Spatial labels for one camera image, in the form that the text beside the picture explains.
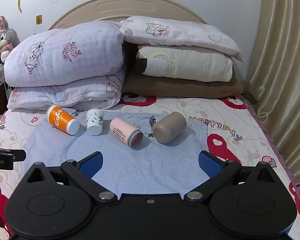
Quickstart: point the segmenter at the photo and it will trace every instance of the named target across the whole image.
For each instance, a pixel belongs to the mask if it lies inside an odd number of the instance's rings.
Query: pink plush toy
[[[3,63],[6,61],[10,51],[13,49],[13,40],[13,30],[9,29],[7,20],[3,16],[0,16],[0,52]]]

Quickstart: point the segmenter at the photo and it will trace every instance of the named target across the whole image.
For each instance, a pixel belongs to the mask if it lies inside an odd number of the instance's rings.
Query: orange cup
[[[52,105],[47,111],[47,120],[54,127],[66,132],[70,135],[74,135],[79,131],[80,123],[74,119],[60,106]]]

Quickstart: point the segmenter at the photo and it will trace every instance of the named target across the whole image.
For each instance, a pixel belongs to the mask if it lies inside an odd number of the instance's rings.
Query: pink cylinder container
[[[143,139],[141,130],[119,117],[111,121],[110,131],[131,148],[137,147]]]

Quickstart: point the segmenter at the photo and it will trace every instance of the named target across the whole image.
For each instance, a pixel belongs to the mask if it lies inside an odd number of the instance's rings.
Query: blue gripper pad
[[[222,165],[202,151],[199,153],[199,166],[210,178],[222,171]]]
[[[89,178],[92,178],[103,165],[102,153],[96,155],[90,155],[87,159],[82,160],[79,166],[79,170],[83,172]]]

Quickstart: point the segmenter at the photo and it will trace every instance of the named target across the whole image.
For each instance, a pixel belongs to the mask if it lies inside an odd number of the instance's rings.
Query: bed headboard
[[[69,28],[94,20],[121,21],[133,15],[205,23],[195,12],[171,0],[88,0],[64,14],[50,28]]]

